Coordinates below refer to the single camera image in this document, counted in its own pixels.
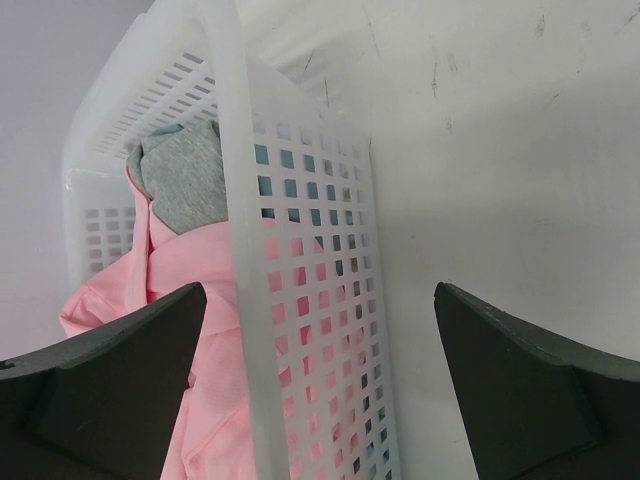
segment gray clothing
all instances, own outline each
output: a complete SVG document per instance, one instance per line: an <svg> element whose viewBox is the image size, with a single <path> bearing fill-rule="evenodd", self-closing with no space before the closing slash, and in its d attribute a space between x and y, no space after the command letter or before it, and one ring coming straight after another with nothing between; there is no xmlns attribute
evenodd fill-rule
<svg viewBox="0 0 640 480"><path fill-rule="evenodd" d="M154 213L174 232L228 220L217 124L200 122L144 138L127 166L153 200Z"/></svg>

